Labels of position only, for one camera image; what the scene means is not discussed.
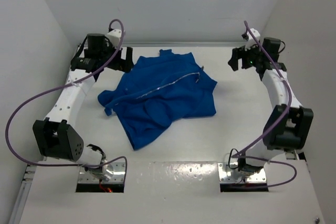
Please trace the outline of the blue zip-up vest jacket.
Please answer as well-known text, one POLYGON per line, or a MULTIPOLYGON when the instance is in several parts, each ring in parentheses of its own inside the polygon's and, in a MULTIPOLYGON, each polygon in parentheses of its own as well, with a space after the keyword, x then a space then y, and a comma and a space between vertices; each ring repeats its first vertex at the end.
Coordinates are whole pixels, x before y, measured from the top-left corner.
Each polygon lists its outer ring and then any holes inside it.
POLYGON ((216 85, 192 53, 161 49, 157 57, 140 56, 115 90, 98 95, 98 102, 107 116, 117 115, 137 151, 176 120, 214 116, 216 85))

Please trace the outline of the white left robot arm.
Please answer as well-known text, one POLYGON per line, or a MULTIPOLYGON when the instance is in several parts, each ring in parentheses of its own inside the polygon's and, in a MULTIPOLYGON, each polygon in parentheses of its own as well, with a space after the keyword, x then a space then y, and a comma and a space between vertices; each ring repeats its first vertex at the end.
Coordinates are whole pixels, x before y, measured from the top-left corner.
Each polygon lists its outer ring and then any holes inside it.
POLYGON ((129 72, 132 69, 133 49, 128 47, 126 58, 122 59, 122 50, 117 48, 121 33, 119 29, 112 29, 107 34, 88 34, 77 49, 70 63, 67 87, 46 117, 33 125, 42 156, 72 161, 95 176, 106 173, 105 153, 96 145, 85 145, 75 130, 75 123, 89 90, 98 80, 96 70, 105 62, 113 70, 129 72))

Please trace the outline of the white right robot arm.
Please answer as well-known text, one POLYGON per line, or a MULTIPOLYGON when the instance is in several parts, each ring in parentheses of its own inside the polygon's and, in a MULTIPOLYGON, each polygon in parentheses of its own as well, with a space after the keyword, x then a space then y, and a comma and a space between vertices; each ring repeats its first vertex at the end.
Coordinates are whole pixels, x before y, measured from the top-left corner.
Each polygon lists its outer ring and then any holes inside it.
POLYGON ((265 85, 272 113, 266 122, 260 140, 237 153, 237 169, 250 175, 259 172, 264 165, 287 151, 304 147, 313 120, 313 110, 305 108, 294 95, 287 78, 287 68, 279 62, 285 43, 267 37, 262 49, 251 40, 245 46, 234 48, 228 65, 237 71, 254 67, 265 85))

